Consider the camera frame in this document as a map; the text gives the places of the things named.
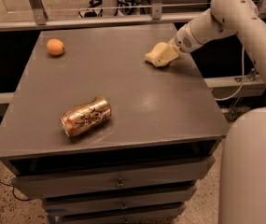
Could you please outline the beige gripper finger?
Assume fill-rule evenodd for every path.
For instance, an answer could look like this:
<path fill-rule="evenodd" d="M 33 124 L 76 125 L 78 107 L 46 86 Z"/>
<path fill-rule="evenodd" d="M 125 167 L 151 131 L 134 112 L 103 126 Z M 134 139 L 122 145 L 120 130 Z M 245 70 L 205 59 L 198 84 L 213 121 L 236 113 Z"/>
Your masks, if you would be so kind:
<path fill-rule="evenodd" d="M 178 57 L 179 49 L 177 46 L 160 42 L 154 49 L 153 65 L 155 67 L 164 67 L 169 62 L 175 60 Z"/>

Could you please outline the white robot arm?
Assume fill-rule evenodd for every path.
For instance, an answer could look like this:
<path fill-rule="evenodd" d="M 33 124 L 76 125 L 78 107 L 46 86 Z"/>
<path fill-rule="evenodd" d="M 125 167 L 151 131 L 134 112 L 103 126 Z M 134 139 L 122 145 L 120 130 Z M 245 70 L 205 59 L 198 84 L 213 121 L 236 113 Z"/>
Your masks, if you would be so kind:
<path fill-rule="evenodd" d="M 252 0 L 211 0 L 210 8 L 189 21 L 146 60 L 164 67 L 180 52 L 236 35 L 266 86 L 266 23 Z M 230 127 L 222 148 L 218 224 L 266 224 L 266 107 L 253 109 Z"/>

